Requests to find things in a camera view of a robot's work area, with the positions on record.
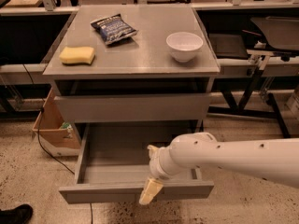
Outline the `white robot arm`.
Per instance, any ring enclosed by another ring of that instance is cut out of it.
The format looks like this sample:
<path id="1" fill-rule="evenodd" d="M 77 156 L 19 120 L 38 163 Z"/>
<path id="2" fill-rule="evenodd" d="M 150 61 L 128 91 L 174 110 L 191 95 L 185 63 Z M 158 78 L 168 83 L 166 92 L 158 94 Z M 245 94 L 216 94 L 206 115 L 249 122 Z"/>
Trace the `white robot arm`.
<path id="1" fill-rule="evenodd" d="M 166 182 L 185 170 L 219 167 L 299 188 L 299 139 L 219 142 L 210 133 L 187 133 L 167 147 L 148 146 L 149 177 L 139 198 L 147 205 Z"/>

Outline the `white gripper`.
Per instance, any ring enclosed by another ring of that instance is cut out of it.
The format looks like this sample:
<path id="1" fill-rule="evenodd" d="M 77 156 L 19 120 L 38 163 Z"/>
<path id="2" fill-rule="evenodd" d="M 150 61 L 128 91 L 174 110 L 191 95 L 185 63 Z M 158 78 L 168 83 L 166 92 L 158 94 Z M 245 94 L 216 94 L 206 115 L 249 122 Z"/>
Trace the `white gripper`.
<path id="1" fill-rule="evenodd" d="M 164 184 L 160 180 L 165 181 L 174 176 L 171 174 L 171 159 L 169 156 L 169 150 L 166 147 L 148 145 L 148 151 L 149 172 L 153 178 L 149 177 L 145 182 L 139 198 L 139 203 L 141 205 L 150 204 L 156 195 L 162 190 Z"/>

